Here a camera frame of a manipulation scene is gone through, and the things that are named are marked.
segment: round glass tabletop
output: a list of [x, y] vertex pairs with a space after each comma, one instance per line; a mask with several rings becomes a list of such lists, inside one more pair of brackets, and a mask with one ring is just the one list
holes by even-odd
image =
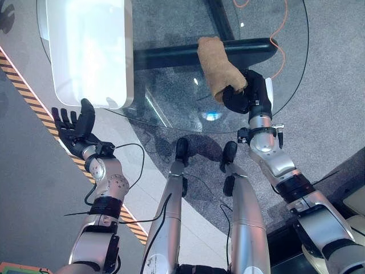
[[[210, 95], [196, 53], [204, 36], [220, 37], [239, 69], [274, 76], [274, 115], [301, 81], [309, 36], [303, 0], [132, 0], [132, 6], [134, 100], [111, 110], [115, 114], [195, 132], [247, 126], [248, 115], [228, 110]], [[270, 43], [275, 32], [282, 51]]]

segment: wire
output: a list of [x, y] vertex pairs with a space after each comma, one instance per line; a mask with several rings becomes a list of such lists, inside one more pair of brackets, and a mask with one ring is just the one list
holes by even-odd
[[117, 274], [117, 273], [118, 273], [118, 271], [119, 271], [119, 269], [120, 269], [121, 262], [120, 262], [120, 257], [119, 257], [119, 255], [118, 255], [117, 262], [118, 262], [118, 266], [117, 266], [116, 270], [114, 270], [114, 271], [112, 272], [112, 274]]
[[142, 262], [142, 267], [141, 267], [140, 274], [143, 274], [144, 264], [146, 263], [146, 260], [147, 260], [147, 256], [148, 256], [149, 250], [151, 249], [153, 242], [155, 241], [155, 239], [156, 239], [157, 235], [159, 234], [159, 232], [160, 232], [160, 230], [161, 230], [162, 226], [163, 226], [163, 225], [164, 225], [164, 223], [165, 223], [167, 202], [169, 202], [169, 199], [170, 199], [171, 195], [172, 195], [172, 193], [170, 193], [170, 194], [169, 194], [169, 196], [166, 198], [166, 201], [165, 201], [165, 203], [164, 203], [164, 217], [163, 217], [162, 222], [161, 222], [161, 224], [160, 224], [159, 228], [157, 229], [157, 231], [156, 231], [155, 235], [153, 236], [153, 238], [152, 238], [152, 240], [151, 240], [150, 244], [148, 245], [148, 248], [147, 248], [146, 253], [145, 253], [145, 255], [144, 255], [144, 258], [143, 258], [143, 262]]
[[49, 63], [51, 63], [51, 59], [47, 54], [46, 48], [44, 47], [44, 44], [43, 44], [42, 37], [40, 36], [39, 21], [38, 21], [38, 0], [35, 0], [35, 16], [36, 16], [36, 19], [37, 19], [36, 20], [36, 26], [38, 28], [38, 35], [39, 35], [40, 42], [42, 44], [42, 48], [44, 50], [44, 53], [46, 54], [46, 57], [47, 57]]
[[304, 62], [304, 68], [303, 68], [303, 72], [302, 72], [302, 75], [301, 75], [301, 78], [299, 80], [299, 83], [297, 85], [297, 87], [295, 88], [293, 94], [291, 95], [291, 97], [289, 98], [289, 100], [275, 113], [273, 114], [274, 115], [277, 115], [289, 102], [290, 100], [293, 98], [293, 96], [295, 95], [295, 93], [297, 92], [297, 90], [299, 89], [299, 86], [300, 84], [302, 83], [302, 79], [303, 79], [303, 76], [304, 76], [304, 72], [306, 70], [306, 66], [307, 66], [307, 61], [308, 61], [308, 52], [309, 52], [309, 22], [308, 22], [308, 13], [307, 13], [307, 7], [306, 7], [306, 4], [304, 3], [304, 0], [302, 0], [303, 2], [303, 6], [304, 6], [304, 11], [305, 11], [305, 14], [306, 14], [306, 20], [307, 20], [307, 53], [306, 53], [306, 60]]
[[228, 241], [229, 241], [229, 233], [230, 233], [230, 221], [229, 221], [229, 218], [227, 216], [227, 213], [224, 211], [224, 209], [222, 207], [228, 208], [229, 210], [231, 210], [231, 212], [232, 212], [232, 209], [228, 205], [226, 205], [226, 204], [220, 204], [219, 207], [223, 211], [223, 214], [224, 214], [224, 216], [226, 216], [226, 219], [228, 221], [228, 233], [227, 233], [227, 242], [226, 242], [226, 258], [227, 258], [227, 268], [229, 268]]
[[86, 212], [78, 212], [78, 213], [71, 213], [71, 214], [66, 214], [64, 216], [72, 216], [72, 215], [81, 215], [81, 214], [88, 214], [89, 212], [86, 211]]
[[273, 44], [281, 52], [281, 54], [283, 55], [283, 62], [281, 63], [281, 67], [279, 68], [279, 70], [273, 76], [271, 76], [271, 79], [276, 78], [281, 73], [281, 71], [283, 70], [283, 68], [285, 66], [285, 61], [286, 61], [286, 54], [285, 54], [284, 50], [281, 47], [279, 47], [276, 43], [274, 43], [274, 41], [273, 41], [273, 37], [275, 35], [277, 35], [279, 33], [279, 31], [281, 31], [281, 29], [284, 27], [286, 19], [287, 19], [287, 0], [284, 0], [284, 2], [285, 2], [285, 15], [284, 15], [283, 22], [281, 23], [280, 27], [275, 32], [273, 32], [272, 35], [270, 35], [270, 43]]
[[242, 5], [239, 5], [239, 4], [237, 4], [236, 0], [233, 0], [234, 5], [235, 5], [236, 7], [238, 7], [238, 8], [242, 8], [242, 7], [247, 6], [247, 4], [248, 4], [249, 2], [250, 2], [250, 0], [247, 0], [247, 1], [246, 1], [246, 3], [244, 3], [244, 4], [242, 4]]
[[120, 223], [120, 224], [136, 224], [136, 223], [148, 223], [148, 222], [150, 222], [150, 221], [155, 221], [155, 220], [157, 220], [159, 217], [161, 217], [161, 215], [162, 215], [162, 213], [163, 213], [163, 210], [164, 210], [164, 207], [162, 207], [160, 214], [159, 214], [157, 217], [155, 217], [155, 218], [153, 218], [153, 219], [151, 219], [151, 220], [142, 220], [142, 221], [120, 221], [119, 223]]
[[313, 184], [312, 184], [312, 186], [315, 186], [316, 184], [318, 184], [318, 183], [320, 183], [320, 182], [322, 182], [322, 181], [324, 181], [324, 180], [328, 179], [329, 177], [331, 177], [331, 176], [335, 175], [337, 172], [339, 172], [339, 170], [336, 170], [335, 172], [333, 172], [333, 173], [331, 173], [331, 174], [329, 174], [329, 175], [327, 175], [327, 176], [323, 177], [323, 178], [322, 178], [321, 180], [319, 180], [318, 182], [313, 183]]
[[141, 177], [142, 177], [143, 167], [144, 167], [144, 149], [142, 148], [142, 146], [141, 146], [140, 144], [136, 144], [136, 143], [122, 144], [121, 146], [117, 146], [117, 147], [115, 147], [115, 148], [114, 148], [114, 150], [116, 150], [116, 149], [118, 149], [118, 148], [126, 147], [126, 146], [131, 146], [131, 145], [134, 145], [134, 146], [138, 146], [138, 147], [140, 147], [140, 148], [141, 148], [141, 150], [142, 150], [142, 154], [143, 154], [143, 156], [142, 156], [142, 167], [141, 167], [141, 172], [139, 173], [139, 176], [138, 176], [137, 180], [133, 183], [133, 185], [131, 185], [131, 186], [129, 187], [129, 189], [131, 189], [132, 187], [134, 187], [134, 186], [135, 186], [135, 184], [136, 184], [136, 183], [138, 183], [138, 181], [139, 181], [139, 180], [141, 179]]
[[92, 206], [93, 205], [93, 203], [89, 203], [88, 201], [87, 201], [87, 199], [90, 197], [90, 195], [95, 191], [95, 189], [96, 189], [96, 183], [94, 183], [94, 185], [92, 186], [92, 189], [91, 189], [91, 191], [88, 193], [88, 194], [86, 194], [86, 196], [85, 196], [85, 198], [84, 198], [84, 202], [88, 205], [88, 206]]

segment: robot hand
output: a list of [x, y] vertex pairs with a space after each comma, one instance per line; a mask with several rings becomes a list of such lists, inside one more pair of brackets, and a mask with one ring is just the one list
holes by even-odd
[[67, 110], [61, 108], [61, 117], [59, 117], [58, 109], [52, 108], [52, 116], [55, 121], [58, 135], [67, 149], [73, 155], [83, 158], [83, 150], [92, 145], [98, 144], [100, 140], [91, 133], [95, 121], [95, 110], [87, 99], [81, 100], [81, 114], [76, 117], [76, 112], [71, 111], [71, 122], [68, 119]]
[[228, 86], [223, 91], [223, 104], [237, 113], [246, 114], [251, 106], [260, 105], [264, 112], [271, 113], [271, 103], [267, 97], [266, 83], [263, 76], [253, 70], [243, 72], [248, 85], [243, 92], [235, 94], [234, 89]]

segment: black cable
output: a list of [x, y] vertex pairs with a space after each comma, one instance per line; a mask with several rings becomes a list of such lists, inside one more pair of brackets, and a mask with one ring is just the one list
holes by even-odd
[[220, 204], [219, 207], [221, 208], [221, 210], [223, 211], [224, 216], [226, 216], [226, 219], [228, 221], [228, 233], [227, 233], [227, 242], [226, 242], [226, 258], [227, 258], [227, 269], [229, 268], [229, 259], [228, 259], [228, 241], [229, 241], [229, 233], [230, 233], [230, 221], [229, 218], [227, 216], [227, 213], [224, 211], [224, 209], [222, 207], [226, 207], [229, 210], [232, 211], [232, 209], [226, 205], [226, 204]]
[[142, 220], [142, 221], [120, 221], [119, 223], [120, 223], [120, 224], [136, 224], [136, 223], [148, 223], [148, 222], [150, 222], [150, 221], [155, 221], [155, 220], [157, 220], [159, 217], [161, 217], [161, 215], [162, 215], [162, 213], [163, 213], [163, 210], [164, 210], [164, 207], [162, 207], [160, 214], [159, 214], [157, 217], [155, 217], [155, 218], [153, 218], [153, 219], [151, 219], [151, 220]]
[[143, 147], [142, 147], [140, 144], [136, 144], [136, 143], [122, 144], [121, 146], [117, 146], [117, 147], [115, 147], [115, 148], [114, 148], [114, 150], [116, 150], [117, 148], [126, 147], [126, 146], [131, 146], [131, 145], [139, 146], [139, 147], [141, 148], [141, 150], [142, 150], [142, 154], [143, 154], [143, 156], [142, 156], [142, 167], [141, 167], [141, 172], [139, 173], [139, 177], [138, 177], [138, 179], [137, 179], [137, 180], [133, 183], [133, 185], [131, 185], [131, 186], [129, 187], [129, 189], [131, 189], [132, 187], [134, 187], [134, 186], [135, 186], [135, 184], [136, 184], [136, 183], [138, 183], [138, 181], [139, 181], [139, 180], [141, 179], [141, 177], [142, 177], [143, 167], [144, 167], [144, 149], [143, 149]]
[[44, 44], [43, 44], [42, 37], [40, 36], [39, 21], [38, 21], [38, 0], [35, 0], [35, 16], [36, 16], [36, 19], [37, 19], [36, 20], [36, 26], [38, 28], [38, 35], [39, 35], [40, 42], [42, 44], [42, 48], [44, 50], [44, 53], [46, 54], [46, 57], [47, 57], [49, 63], [51, 63], [51, 59], [47, 54], [46, 48], [44, 47]]
[[92, 189], [91, 189], [91, 191], [88, 193], [88, 194], [86, 194], [86, 196], [85, 196], [85, 198], [84, 198], [84, 202], [88, 205], [88, 206], [92, 206], [93, 205], [93, 203], [89, 203], [88, 201], [87, 201], [87, 199], [90, 197], [90, 195], [95, 191], [95, 189], [96, 189], [96, 183], [94, 183], [94, 185], [92, 186]]
[[71, 213], [71, 214], [66, 214], [64, 216], [72, 216], [72, 215], [81, 215], [81, 214], [88, 214], [89, 212], [86, 211], [86, 212], [78, 212], [78, 213]]
[[306, 70], [307, 60], [308, 60], [308, 52], [309, 52], [309, 22], [308, 22], [308, 13], [307, 13], [306, 4], [304, 3], [304, 0], [302, 0], [302, 2], [303, 2], [304, 11], [306, 13], [306, 20], [307, 20], [307, 53], [306, 53], [306, 60], [304, 62], [304, 68], [303, 68], [302, 76], [301, 76], [301, 78], [299, 80], [299, 83], [298, 83], [297, 87], [295, 88], [293, 94], [289, 98], [289, 100], [277, 112], [275, 112], [275, 114], [273, 114], [273, 116], [277, 115], [290, 102], [290, 100], [293, 98], [294, 94], [297, 92], [297, 90], [299, 88], [299, 85], [302, 82], [302, 79], [303, 79], [303, 76], [304, 76], [304, 72]]
[[118, 266], [117, 266], [116, 270], [114, 270], [114, 271], [112, 272], [112, 274], [117, 274], [117, 273], [118, 273], [118, 271], [119, 271], [119, 269], [120, 269], [121, 262], [120, 262], [120, 257], [119, 257], [119, 255], [118, 255], [117, 262], [118, 262]]
[[167, 202], [169, 202], [169, 199], [170, 199], [171, 195], [172, 195], [172, 193], [170, 193], [170, 194], [169, 194], [169, 196], [166, 198], [166, 201], [165, 201], [165, 203], [164, 203], [164, 216], [163, 216], [162, 222], [161, 222], [161, 224], [160, 224], [159, 228], [157, 229], [157, 231], [156, 231], [155, 235], [153, 236], [153, 238], [152, 238], [152, 240], [151, 240], [150, 244], [149, 244], [149, 245], [148, 245], [148, 247], [147, 247], [146, 253], [145, 253], [144, 258], [143, 258], [143, 262], [142, 262], [142, 267], [141, 267], [140, 274], [143, 274], [144, 264], [146, 263], [146, 260], [147, 260], [147, 256], [148, 256], [149, 250], [151, 249], [153, 242], [155, 241], [155, 239], [156, 239], [157, 235], [159, 234], [159, 232], [160, 232], [160, 230], [161, 230], [162, 226], [163, 226], [163, 225], [164, 225], [164, 223], [165, 223]]
[[361, 235], [363, 235], [363, 236], [365, 237], [365, 234], [364, 234], [363, 232], [361, 232], [360, 230], [358, 230], [358, 229], [356, 229], [356, 228], [354, 228], [354, 227], [351, 227], [351, 229], [352, 229], [353, 231], [357, 232], [358, 234], [361, 234]]
[[323, 178], [322, 178], [321, 180], [319, 180], [318, 182], [313, 183], [313, 184], [312, 184], [312, 186], [315, 186], [316, 184], [318, 184], [318, 183], [320, 183], [320, 182], [322, 182], [322, 181], [324, 181], [324, 180], [328, 179], [329, 177], [331, 177], [331, 176], [335, 175], [337, 172], [339, 172], [339, 170], [337, 170], [337, 171], [335, 171], [335, 172], [333, 172], [333, 173], [331, 173], [331, 174], [329, 174], [329, 175], [327, 175], [327, 176], [323, 177]]

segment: brown towel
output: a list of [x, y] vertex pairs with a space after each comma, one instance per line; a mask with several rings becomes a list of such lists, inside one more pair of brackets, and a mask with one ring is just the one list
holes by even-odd
[[219, 37], [201, 37], [198, 44], [200, 65], [215, 100], [223, 102], [222, 90], [226, 86], [231, 85], [237, 93], [247, 86], [245, 77], [228, 61]]

